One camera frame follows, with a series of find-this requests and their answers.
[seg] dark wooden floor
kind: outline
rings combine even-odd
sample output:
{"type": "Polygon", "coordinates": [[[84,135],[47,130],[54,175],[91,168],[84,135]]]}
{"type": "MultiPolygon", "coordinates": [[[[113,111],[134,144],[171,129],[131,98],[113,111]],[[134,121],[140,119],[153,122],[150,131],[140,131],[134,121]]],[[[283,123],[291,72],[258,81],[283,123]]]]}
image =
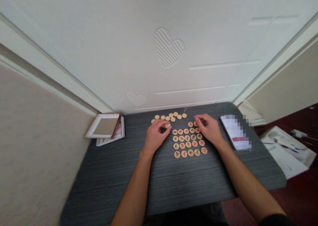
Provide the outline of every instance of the dark wooden floor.
{"type": "MultiPolygon", "coordinates": [[[[305,108],[265,126],[255,127],[254,130],[260,136],[273,126],[278,126],[287,133],[290,133],[292,129],[297,129],[307,133],[309,137],[318,139],[318,132],[315,131],[315,126],[318,125],[318,103],[313,107],[315,107],[313,110],[305,108]]],[[[299,141],[318,153],[318,141],[310,139],[300,139],[299,141]]],[[[298,225],[318,225],[317,157],[309,171],[289,179],[285,188],[273,190],[271,194],[286,214],[298,225]]],[[[240,199],[223,201],[222,205],[223,212],[231,226],[257,225],[240,199]]]]}

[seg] heart decoration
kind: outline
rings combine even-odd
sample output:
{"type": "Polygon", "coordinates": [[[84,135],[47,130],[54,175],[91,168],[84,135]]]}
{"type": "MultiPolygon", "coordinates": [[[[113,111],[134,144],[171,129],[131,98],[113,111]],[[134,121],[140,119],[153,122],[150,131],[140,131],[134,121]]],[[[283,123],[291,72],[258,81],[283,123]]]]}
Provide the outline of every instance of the heart decoration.
{"type": "Polygon", "coordinates": [[[169,68],[176,64],[182,57],[185,45],[177,39],[170,42],[170,34],[165,28],[159,28],[155,33],[157,54],[162,67],[169,68]]]}
{"type": "Polygon", "coordinates": [[[126,92],[126,97],[129,99],[130,102],[132,102],[132,104],[134,104],[136,106],[142,105],[146,102],[145,96],[143,96],[143,95],[136,96],[132,92],[126,92]]]}

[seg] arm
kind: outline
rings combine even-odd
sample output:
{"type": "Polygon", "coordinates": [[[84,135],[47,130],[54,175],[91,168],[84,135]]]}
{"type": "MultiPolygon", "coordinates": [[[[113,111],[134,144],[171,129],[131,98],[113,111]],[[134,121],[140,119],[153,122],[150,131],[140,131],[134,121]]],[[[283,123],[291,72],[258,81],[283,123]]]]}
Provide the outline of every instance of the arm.
{"type": "Polygon", "coordinates": [[[194,118],[202,134],[218,150],[238,196],[256,221],[259,223],[272,214],[286,215],[272,195],[247,169],[222,138],[218,122],[207,114],[196,115],[194,118]]]}
{"type": "Polygon", "coordinates": [[[171,126],[164,133],[164,120],[156,120],[147,130],[145,145],[118,206],[111,225],[142,225],[146,211],[148,181],[152,157],[170,133],[171,126]]]}

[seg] phone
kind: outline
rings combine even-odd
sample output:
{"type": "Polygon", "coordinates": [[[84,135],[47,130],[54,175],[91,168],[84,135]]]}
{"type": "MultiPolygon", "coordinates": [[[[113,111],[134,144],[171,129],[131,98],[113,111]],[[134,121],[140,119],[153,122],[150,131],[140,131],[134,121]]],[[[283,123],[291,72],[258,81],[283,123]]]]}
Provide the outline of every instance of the phone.
{"type": "Polygon", "coordinates": [[[250,150],[251,142],[246,137],[243,127],[235,115],[224,115],[220,117],[221,123],[236,150],[250,150]]]}

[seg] dark gray table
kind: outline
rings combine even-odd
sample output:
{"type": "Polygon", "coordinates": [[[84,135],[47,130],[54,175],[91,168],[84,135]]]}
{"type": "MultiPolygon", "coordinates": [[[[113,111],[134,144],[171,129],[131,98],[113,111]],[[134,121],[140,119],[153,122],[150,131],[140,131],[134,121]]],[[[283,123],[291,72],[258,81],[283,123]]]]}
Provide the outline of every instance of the dark gray table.
{"type": "MultiPolygon", "coordinates": [[[[126,137],[104,146],[92,140],[64,206],[61,225],[105,225],[110,223],[137,164],[146,131],[156,114],[185,112],[172,129],[188,128],[195,114],[207,113],[219,121],[222,115],[237,115],[252,141],[252,151],[236,155],[268,189],[286,185],[285,176],[238,108],[229,102],[175,108],[124,116],[126,137]]],[[[228,137],[219,121],[224,139],[228,137]]],[[[237,197],[226,169],[213,145],[205,138],[208,153],[199,157],[174,158],[173,135],[157,150],[151,166],[147,215],[203,205],[237,197]]]]}

